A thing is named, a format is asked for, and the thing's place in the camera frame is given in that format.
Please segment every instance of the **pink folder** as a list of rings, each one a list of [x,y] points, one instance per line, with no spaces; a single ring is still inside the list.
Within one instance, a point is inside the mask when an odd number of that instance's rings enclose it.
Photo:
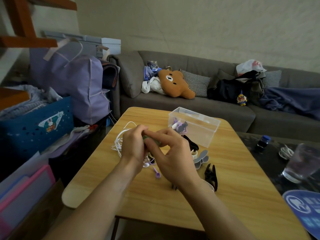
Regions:
[[[0,240],[18,226],[54,183],[52,170],[45,165],[0,203]]]

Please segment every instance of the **clear plastic box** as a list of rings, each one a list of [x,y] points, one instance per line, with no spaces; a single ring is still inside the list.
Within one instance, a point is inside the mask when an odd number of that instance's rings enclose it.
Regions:
[[[174,118],[179,122],[188,123],[186,136],[194,143],[208,148],[214,133],[217,131],[220,120],[209,117],[185,108],[178,107],[169,113],[168,126],[174,124]]]

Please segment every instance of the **forearm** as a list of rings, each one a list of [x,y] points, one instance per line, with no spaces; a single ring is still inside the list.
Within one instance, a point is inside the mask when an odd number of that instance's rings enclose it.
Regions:
[[[222,203],[215,193],[200,181],[181,189],[209,239],[255,239],[242,222]]]
[[[45,240],[104,239],[124,192],[133,178],[134,172],[119,163],[73,214],[50,232]]]

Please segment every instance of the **person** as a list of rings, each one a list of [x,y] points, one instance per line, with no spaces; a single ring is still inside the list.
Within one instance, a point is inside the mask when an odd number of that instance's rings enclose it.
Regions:
[[[142,135],[149,138],[143,142]],[[160,147],[166,145],[170,150],[164,155]],[[138,125],[124,133],[119,163],[79,207],[44,239],[104,239],[126,188],[142,170],[143,159],[148,152],[153,154],[162,175],[178,186],[209,239],[255,239],[199,177],[188,141],[171,128],[152,132],[145,125]]]

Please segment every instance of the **bag strap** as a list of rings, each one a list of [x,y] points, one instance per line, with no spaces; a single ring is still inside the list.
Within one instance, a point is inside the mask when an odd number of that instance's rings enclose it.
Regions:
[[[107,60],[107,57],[110,55],[110,49],[108,47],[103,46],[103,45],[98,45],[97,51],[102,51],[102,50],[106,51],[106,53],[103,54],[102,60]]]
[[[46,55],[43,57],[43,59],[46,60],[46,61],[49,61],[51,59],[51,57],[54,55],[55,52],[57,52],[60,48],[62,48],[64,46],[66,46],[67,44],[69,44],[71,41],[72,42],[78,42],[81,45],[81,49],[80,49],[79,53],[70,60],[70,61],[72,61],[74,58],[76,58],[78,55],[81,54],[82,49],[83,49],[82,43],[79,40],[77,40],[76,38],[66,38],[66,39],[63,39],[63,40],[59,41],[58,42],[58,47],[50,48],[48,50],[48,52],[46,53]]]

